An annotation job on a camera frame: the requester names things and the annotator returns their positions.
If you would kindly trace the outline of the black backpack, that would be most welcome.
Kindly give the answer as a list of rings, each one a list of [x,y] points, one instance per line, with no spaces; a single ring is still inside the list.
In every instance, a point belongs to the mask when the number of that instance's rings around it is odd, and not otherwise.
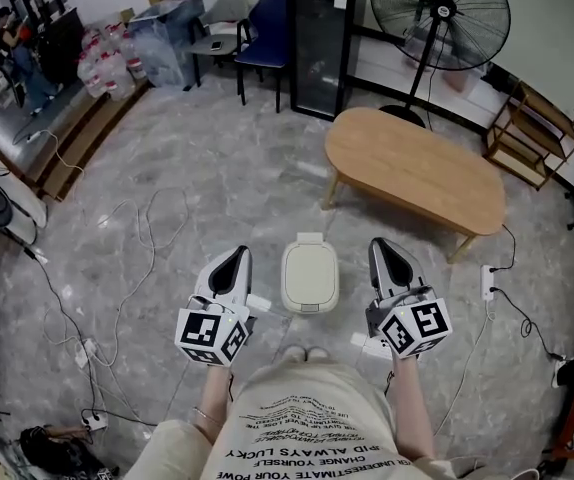
[[[58,480],[118,480],[120,468],[98,459],[78,437],[81,432],[35,426],[20,433],[19,444],[32,466]]]

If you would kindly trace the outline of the black cabinet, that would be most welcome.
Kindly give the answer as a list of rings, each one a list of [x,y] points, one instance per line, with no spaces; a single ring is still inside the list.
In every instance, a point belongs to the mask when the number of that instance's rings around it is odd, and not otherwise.
[[[353,34],[366,1],[287,0],[293,111],[328,121],[343,111],[358,60]]]
[[[84,27],[76,8],[47,25],[37,35],[37,54],[44,76],[53,84],[68,87],[78,79]]]

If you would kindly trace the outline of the plastic-wrapped grey box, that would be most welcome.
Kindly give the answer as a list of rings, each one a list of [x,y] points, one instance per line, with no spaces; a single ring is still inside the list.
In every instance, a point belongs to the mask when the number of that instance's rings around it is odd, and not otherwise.
[[[155,87],[189,90],[194,85],[189,24],[203,12],[202,0],[164,0],[128,22],[135,51]]]

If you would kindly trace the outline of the blue chair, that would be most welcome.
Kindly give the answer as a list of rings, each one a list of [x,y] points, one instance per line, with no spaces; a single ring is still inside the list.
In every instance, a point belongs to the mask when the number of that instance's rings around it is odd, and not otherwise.
[[[249,25],[255,29],[256,38],[242,49],[242,28],[249,32]],[[246,104],[243,68],[253,67],[259,71],[269,69],[275,75],[275,109],[279,113],[282,77],[290,61],[287,0],[258,0],[248,17],[238,24],[237,46],[240,51],[235,57],[236,80],[241,103]]]

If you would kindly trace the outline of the wooden platform steps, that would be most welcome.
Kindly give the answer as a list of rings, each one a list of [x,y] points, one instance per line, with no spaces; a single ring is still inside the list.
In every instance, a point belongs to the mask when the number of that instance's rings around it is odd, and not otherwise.
[[[0,106],[0,161],[38,197],[63,201],[104,140],[152,88],[136,83],[121,101],[92,98],[80,82],[63,90],[37,116]]]

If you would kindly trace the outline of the cluster of clear water jugs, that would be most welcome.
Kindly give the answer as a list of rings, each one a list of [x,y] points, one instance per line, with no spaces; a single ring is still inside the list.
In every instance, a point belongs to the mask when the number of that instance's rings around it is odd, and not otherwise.
[[[87,29],[81,48],[77,75],[93,98],[107,95],[121,101],[135,92],[137,82],[147,79],[133,36],[122,22]]]

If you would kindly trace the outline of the grey chair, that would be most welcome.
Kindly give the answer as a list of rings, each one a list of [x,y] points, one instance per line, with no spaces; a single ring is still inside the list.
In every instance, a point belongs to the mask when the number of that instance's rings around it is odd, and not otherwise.
[[[223,59],[233,60],[243,51],[244,45],[252,42],[248,0],[217,0],[200,17],[192,18],[188,23],[190,45],[186,51],[191,55],[196,86],[201,86],[199,57],[209,56],[219,64]],[[212,33],[213,25],[233,25],[235,32]],[[220,41],[222,47],[212,50],[213,42]]]

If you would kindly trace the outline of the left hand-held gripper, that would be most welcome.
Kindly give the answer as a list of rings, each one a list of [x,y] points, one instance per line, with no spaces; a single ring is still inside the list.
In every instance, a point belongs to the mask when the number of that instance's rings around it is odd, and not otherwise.
[[[198,274],[194,293],[178,313],[174,344],[186,357],[229,367],[253,333],[256,318],[246,306],[252,255],[247,246],[225,252]]]

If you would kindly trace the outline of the wooden shelf rack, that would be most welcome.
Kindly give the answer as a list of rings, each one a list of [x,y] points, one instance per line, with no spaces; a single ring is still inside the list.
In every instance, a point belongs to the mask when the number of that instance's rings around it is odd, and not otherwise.
[[[568,116],[519,81],[484,136],[484,157],[539,190],[574,154],[574,112]]]

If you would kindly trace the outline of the person's beige shirt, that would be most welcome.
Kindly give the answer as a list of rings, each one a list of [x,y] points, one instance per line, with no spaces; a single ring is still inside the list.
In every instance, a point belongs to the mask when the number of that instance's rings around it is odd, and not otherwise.
[[[159,424],[124,480],[539,480],[475,458],[410,460],[397,449],[392,395],[331,359],[253,374],[214,444],[181,420]]]

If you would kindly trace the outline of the person's right forearm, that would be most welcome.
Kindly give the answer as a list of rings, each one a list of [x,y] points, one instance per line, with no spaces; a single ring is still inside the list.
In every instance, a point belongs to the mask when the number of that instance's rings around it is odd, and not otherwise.
[[[393,373],[397,449],[401,455],[413,461],[434,459],[434,436],[423,397],[417,359],[395,357]]]

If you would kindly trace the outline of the oval wooden table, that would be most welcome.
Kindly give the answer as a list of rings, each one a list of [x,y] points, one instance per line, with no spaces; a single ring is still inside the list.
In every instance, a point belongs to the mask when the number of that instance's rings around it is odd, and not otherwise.
[[[361,189],[463,235],[451,263],[476,238],[503,227],[506,196],[496,168],[416,124],[374,108],[350,108],[333,121],[325,153],[333,172],[324,209],[338,184]]]

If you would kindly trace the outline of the black pedestal fan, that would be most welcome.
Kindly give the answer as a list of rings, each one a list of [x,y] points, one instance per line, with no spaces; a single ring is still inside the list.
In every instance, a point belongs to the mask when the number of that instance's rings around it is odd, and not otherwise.
[[[508,0],[370,0],[382,32],[400,40],[397,48],[417,63],[402,105],[382,110],[420,127],[412,110],[426,69],[462,72],[490,62],[505,45],[511,27]]]

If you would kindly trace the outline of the person's left forearm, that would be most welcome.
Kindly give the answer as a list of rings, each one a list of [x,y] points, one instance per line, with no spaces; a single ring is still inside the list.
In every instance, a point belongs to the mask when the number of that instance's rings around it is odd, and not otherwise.
[[[214,444],[227,420],[233,374],[229,368],[209,366],[201,399],[193,408],[193,425]]]

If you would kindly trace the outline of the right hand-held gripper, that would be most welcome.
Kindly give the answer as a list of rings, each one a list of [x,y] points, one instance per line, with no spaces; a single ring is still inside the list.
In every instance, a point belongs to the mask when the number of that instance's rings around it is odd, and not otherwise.
[[[404,359],[434,348],[453,332],[445,300],[406,249],[376,237],[368,259],[376,293],[365,310],[370,337],[385,340],[396,357]]]

